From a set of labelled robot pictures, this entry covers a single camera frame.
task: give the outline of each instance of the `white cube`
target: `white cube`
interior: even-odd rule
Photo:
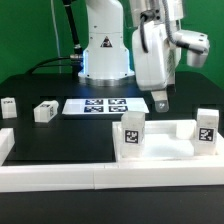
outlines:
[[[58,102],[44,101],[34,109],[35,122],[48,123],[58,113]]]
[[[139,157],[145,137],[145,113],[126,111],[121,117],[122,124],[122,156]]]
[[[198,109],[195,137],[195,155],[216,154],[219,111]]]
[[[15,98],[1,99],[1,106],[3,119],[17,117]]]

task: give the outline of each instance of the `white foam block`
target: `white foam block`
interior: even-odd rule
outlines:
[[[6,97],[1,99],[3,119],[17,117],[15,98]]]
[[[11,151],[14,140],[14,132],[12,128],[3,128],[0,131],[0,166],[4,163],[6,157]]]
[[[58,113],[58,102],[44,101],[34,109],[35,122],[48,123]]]

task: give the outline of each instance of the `black table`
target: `black table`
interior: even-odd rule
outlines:
[[[4,166],[74,164],[115,161],[112,121],[121,115],[66,116],[71,98],[144,97],[146,120],[195,119],[197,109],[220,110],[224,135],[224,91],[203,75],[178,73],[177,93],[167,113],[155,112],[149,93],[136,84],[119,87],[80,85],[68,74],[16,75],[0,84],[0,97],[15,97],[17,119],[0,119],[14,128],[16,144]],[[58,115],[48,124],[34,122],[33,109],[45,100],[59,102]],[[223,186],[29,192],[0,194],[0,223],[223,223]]]

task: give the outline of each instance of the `green wall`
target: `green wall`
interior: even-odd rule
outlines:
[[[196,71],[224,88],[224,1],[186,0],[186,18],[182,28],[209,35],[210,54],[201,69],[189,68],[186,53],[178,71]],[[73,45],[61,0],[54,0],[61,54],[72,53]],[[81,44],[88,43],[88,24],[84,0],[73,4]],[[132,30],[125,30],[125,44],[131,47]],[[24,73],[36,63],[57,55],[50,0],[2,1],[0,3],[0,82],[8,76]],[[57,72],[55,69],[41,72]]]

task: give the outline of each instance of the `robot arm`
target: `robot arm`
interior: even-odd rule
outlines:
[[[82,48],[70,5],[62,0],[71,27],[75,54]],[[188,50],[187,64],[203,66],[208,52],[207,35],[181,30],[183,0],[85,0],[89,23],[89,44],[83,51],[83,70],[79,81],[99,86],[130,82],[134,72],[129,67],[129,51],[123,43],[123,8],[129,3],[133,33],[132,50],[136,81],[142,91],[151,91],[156,110],[169,109],[167,87],[175,85],[175,68],[181,49]]]
[[[182,0],[129,0],[133,26],[133,56],[136,80],[142,91],[151,91],[156,110],[169,109],[167,87],[175,84],[175,68],[181,49],[187,49],[187,64],[202,67],[208,52],[207,35],[181,30]]]

